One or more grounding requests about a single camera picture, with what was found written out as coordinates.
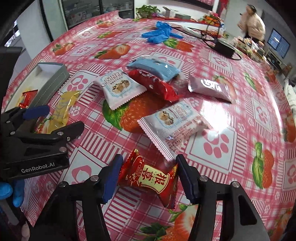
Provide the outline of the blue gloved left hand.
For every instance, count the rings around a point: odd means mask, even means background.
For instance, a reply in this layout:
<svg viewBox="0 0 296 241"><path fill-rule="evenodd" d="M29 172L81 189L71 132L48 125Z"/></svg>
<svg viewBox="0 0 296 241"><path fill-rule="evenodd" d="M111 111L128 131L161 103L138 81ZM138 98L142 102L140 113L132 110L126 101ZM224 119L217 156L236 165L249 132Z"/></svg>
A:
<svg viewBox="0 0 296 241"><path fill-rule="evenodd" d="M14 207L20 207L23 204L23 200L25 197L24 187L24 180L15 180L12 184L1 182L0 200L12 197Z"/></svg>

